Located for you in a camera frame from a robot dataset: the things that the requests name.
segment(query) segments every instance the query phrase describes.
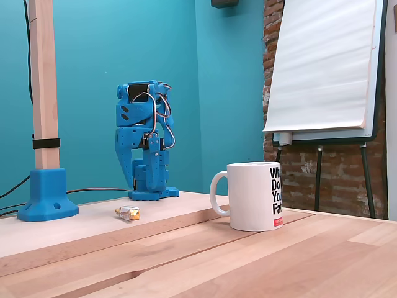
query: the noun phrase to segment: blue base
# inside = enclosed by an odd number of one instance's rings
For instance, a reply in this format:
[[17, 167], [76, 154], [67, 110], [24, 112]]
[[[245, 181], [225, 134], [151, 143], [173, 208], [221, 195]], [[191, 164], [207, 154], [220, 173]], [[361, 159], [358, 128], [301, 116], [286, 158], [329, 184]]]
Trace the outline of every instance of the blue base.
[[133, 201], [158, 201], [164, 197], [179, 197], [179, 190], [174, 187], [167, 187], [162, 192], [130, 191], [128, 197]]
[[26, 222], [62, 219], [79, 213], [79, 207], [66, 197], [66, 171], [35, 169], [30, 171], [30, 199], [18, 211]]

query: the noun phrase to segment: power cord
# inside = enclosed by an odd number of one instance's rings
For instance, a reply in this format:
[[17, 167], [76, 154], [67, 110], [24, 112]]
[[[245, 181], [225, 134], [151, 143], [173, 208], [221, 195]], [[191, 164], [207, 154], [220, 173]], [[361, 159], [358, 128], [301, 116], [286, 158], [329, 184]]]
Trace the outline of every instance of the power cord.
[[[23, 185], [27, 180], [29, 179], [29, 176], [27, 176], [21, 183], [19, 183], [17, 186], [14, 186], [11, 190], [7, 191], [5, 194], [3, 194], [2, 196], [0, 196], [0, 198], [5, 197], [6, 195], [10, 194], [12, 191], [14, 191], [15, 189], [17, 189], [19, 186]], [[81, 191], [131, 191], [129, 189], [124, 189], [124, 188], [112, 188], [112, 187], [95, 187], [95, 188], [80, 188], [80, 189], [73, 189], [71, 191], [67, 191], [67, 194], [72, 194], [75, 192], [81, 192]], [[26, 205], [26, 203], [21, 203], [21, 204], [16, 204], [16, 205], [12, 205], [12, 206], [8, 206], [8, 207], [3, 207], [0, 208], [0, 210], [4, 210], [4, 209], [8, 209], [8, 208], [13, 208], [13, 207], [18, 207], [18, 206], [23, 206]], [[12, 214], [12, 213], [16, 213], [18, 212], [18, 210], [11, 210], [11, 211], [7, 211], [5, 213], [1, 213], [0, 217], [2, 217], [3, 215], [7, 215], [7, 214]]]
[[30, 95], [30, 101], [33, 104], [32, 68], [30, 66], [30, 27], [29, 27], [29, 15], [27, 12], [26, 0], [24, 0], [24, 6], [25, 6], [25, 21], [26, 21], [26, 31], [27, 31], [27, 71], [28, 71], [29, 95]]

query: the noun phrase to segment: wooden pole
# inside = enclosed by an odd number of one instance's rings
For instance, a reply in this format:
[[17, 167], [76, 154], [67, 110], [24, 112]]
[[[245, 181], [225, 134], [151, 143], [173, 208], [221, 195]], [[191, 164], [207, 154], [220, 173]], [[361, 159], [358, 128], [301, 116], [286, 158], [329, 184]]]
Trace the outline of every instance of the wooden pole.
[[[29, 0], [35, 139], [58, 138], [53, 0]], [[59, 148], [35, 150], [36, 169], [60, 167]]]

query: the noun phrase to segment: blue wall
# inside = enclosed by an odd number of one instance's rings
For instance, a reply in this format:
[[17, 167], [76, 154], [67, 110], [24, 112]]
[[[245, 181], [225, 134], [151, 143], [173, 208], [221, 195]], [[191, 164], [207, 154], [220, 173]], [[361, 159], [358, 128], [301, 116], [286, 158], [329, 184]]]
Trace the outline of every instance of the blue wall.
[[[193, 0], [54, 1], [61, 166], [68, 189], [127, 187], [114, 151], [116, 87], [166, 81], [174, 90], [176, 146], [170, 186], [202, 190], [195, 3]], [[0, 192], [34, 167], [32, 106], [22, 1], [0, 2]], [[76, 202], [125, 196], [81, 192]], [[0, 200], [26, 202], [29, 184]]]
[[[264, 0], [214, 9], [196, 0], [203, 186], [228, 163], [263, 161]], [[226, 181], [218, 193], [226, 194]]]
[[[169, 185], [208, 192], [227, 163], [263, 160], [263, 0], [54, 1], [61, 166], [68, 189], [127, 187], [114, 152], [116, 86], [167, 81], [176, 146]], [[0, 193], [34, 168], [22, 1], [0, 2]], [[226, 183], [220, 191], [225, 193]], [[90, 202], [124, 196], [80, 192]], [[26, 183], [0, 207], [29, 198]]]

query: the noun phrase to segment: white mug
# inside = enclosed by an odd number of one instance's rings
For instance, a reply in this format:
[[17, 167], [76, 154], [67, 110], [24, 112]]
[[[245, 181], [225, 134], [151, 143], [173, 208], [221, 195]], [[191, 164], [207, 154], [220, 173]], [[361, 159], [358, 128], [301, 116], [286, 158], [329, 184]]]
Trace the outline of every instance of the white mug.
[[[228, 178], [229, 210], [219, 208], [216, 185]], [[261, 232], [283, 225], [280, 164], [269, 162], [233, 163], [227, 171], [212, 179], [210, 200], [213, 210], [230, 216], [230, 226], [236, 230]]]

